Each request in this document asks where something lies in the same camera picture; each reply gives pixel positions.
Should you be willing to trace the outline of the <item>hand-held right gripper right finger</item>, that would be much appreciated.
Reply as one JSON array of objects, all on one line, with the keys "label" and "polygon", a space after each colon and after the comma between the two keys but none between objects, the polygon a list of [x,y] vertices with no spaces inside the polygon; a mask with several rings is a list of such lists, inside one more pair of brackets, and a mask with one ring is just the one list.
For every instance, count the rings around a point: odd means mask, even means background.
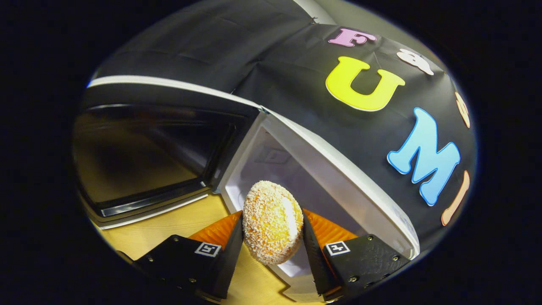
[{"label": "hand-held right gripper right finger", "polygon": [[304,209],[303,241],[317,294],[351,300],[398,275],[409,259],[375,234],[357,236]]}]

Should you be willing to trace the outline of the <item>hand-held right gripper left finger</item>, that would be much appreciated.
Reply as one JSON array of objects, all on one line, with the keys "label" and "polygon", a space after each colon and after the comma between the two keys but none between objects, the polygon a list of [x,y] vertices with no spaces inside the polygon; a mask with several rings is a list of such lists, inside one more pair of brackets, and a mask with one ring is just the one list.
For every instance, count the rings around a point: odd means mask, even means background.
[{"label": "hand-held right gripper left finger", "polygon": [[242,211],[190,237],[173,234],[133,265],[145,275],[212,300],[227,298],[243,243]]}]

